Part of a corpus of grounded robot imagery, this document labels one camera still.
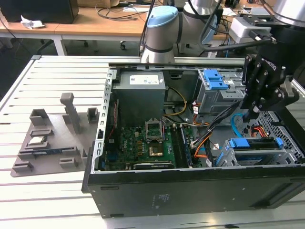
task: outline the blue cable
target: blue cable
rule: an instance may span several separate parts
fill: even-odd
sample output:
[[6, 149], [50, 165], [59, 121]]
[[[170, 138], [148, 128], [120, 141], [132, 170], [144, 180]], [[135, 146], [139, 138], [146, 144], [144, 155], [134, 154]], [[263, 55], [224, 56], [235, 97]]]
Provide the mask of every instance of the blue cable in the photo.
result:
[[[228, 41], [228, 45], [230, 44], [230, 41], [231, 41], [231, 37], [229, 37], [229, 41]], [[229, 54], [229, 50], [227, 51], [227, 54], [226, 54], [226, 58], [228, 57], [228, 54]]]
[[243, 137], [240, 132], [238, 131], [237, 127], [235, 126], [235, 123], [234, 123], [234, 118], [236, 116], [240, 116], [240, 117], [243, 117], [243, 114], [242, 113], [237, 113], [237, 114], [234, 114], [231, 118], [231, 127], [234, 131], [234, 133], [238, 136], [238, 137]]

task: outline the yellow cable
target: yellow cable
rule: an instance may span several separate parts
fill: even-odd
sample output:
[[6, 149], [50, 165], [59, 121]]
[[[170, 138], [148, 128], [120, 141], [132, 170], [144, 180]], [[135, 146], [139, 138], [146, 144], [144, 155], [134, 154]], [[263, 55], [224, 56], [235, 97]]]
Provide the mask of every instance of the yellow cable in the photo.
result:
[[177, 91], [177, 90], [174, 89], [173, 87], [168, 87], [168, 88], [171, 88], [172, 90], [174, 90], [175, 92], [177, 92], [178, 95], [180, 95], [180, 97], [181, 97], [181, 98], [183, 99], [183, 101], [184, 101], [184, 107], [183, 107], [182, 111], [179, 111], [179, 112], [176, 112], [176, 113], [173, 113], [173, 114], [165, 114], [165, 115], [163, 115], [163, 116], [176, 116], [176, 115], [180, 115], [180, 114], [182, 114], [182, 113], [186, 110], [186, 103], [187, 103], [187, 101], [185, 100], [185, 98], [183, 97], [183, 95], [182, 95], [179, 91]]

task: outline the black computer case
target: black computer case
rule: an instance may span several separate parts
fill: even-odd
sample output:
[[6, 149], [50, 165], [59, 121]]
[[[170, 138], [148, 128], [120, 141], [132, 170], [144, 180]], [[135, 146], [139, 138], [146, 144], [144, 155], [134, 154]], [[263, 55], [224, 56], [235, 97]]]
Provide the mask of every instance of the black computer case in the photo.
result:
[[0, 0], [0, 7], [8, 22], [19, 22], [22, 15], [43, 23], [72, 24], [79, 11], [77, 0]]

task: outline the red cable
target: red cable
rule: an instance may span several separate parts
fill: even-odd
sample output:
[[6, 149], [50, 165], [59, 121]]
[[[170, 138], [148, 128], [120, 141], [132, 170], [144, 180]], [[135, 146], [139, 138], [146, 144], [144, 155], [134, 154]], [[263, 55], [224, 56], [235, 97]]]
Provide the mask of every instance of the red cable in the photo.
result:
[[115, 124], [116, 124], [116, 102], [114, 102], [114, 124], [113, 124], [113, 128], [108, 136], [108, 138], [106, 139], [106, 141], [111, 137], [111, 135], [113, 134], [114, 132], [114, 129], [115, 129]]

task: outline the computer case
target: computer case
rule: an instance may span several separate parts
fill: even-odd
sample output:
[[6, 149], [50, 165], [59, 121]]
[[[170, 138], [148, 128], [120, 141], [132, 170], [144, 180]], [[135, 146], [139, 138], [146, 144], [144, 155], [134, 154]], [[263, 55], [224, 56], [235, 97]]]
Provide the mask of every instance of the computer case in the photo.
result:
[[[164, 75], [166, 70], [194, 71], [204, 67], [210, 66], [137, 66], [138, 69], [145, 69], [141, 74], [162, 69]], [[235, 67], [232, 63], [231, 69], [226, 66], [225, 70], [231, 73], [236, 71]], [[106, 76], [103, 109], [97, 130], [101, 134], [105, 133], [107, 115], [113, 114], [113, 110], [108, 110], [110, 104], [114, 103], [111, 99], [113, 93], [110, 92], [114, 92], [112, 84], [119, 80], [120, 71], [122, 69], [114, 66], [108, 70]], [[302, 140], [305, 131], [286, 108], [272, 115], [263, 113], [256, 121], [263, 125], [270, 135], [282, 138], [286, 142], [285, 149], [291, 149], [297, 160], [258, 166], [203, 166], [155, 170], [136, 170], [126, 166], [125, 171], [111, 171], [107, 168], [102, 171], [98, 166], [105, 165], [103, 145], [107, 139], [97, 135], [92, 151], [88, 154], [82, 191], [92, 194], [103, 218], [277, 208], [305, 190], [305, 145]], [[244, 134], [243, 122], [238, 126]], [[232, 135], [231, 127], [225, 124], [213, 132], [213, 143], [224, 142]]]
[[0, 0], [0, 7], [8, 22], [19, 22], [22, 15], [43, 23], [72, 24], [79, 11], [77, 0]]

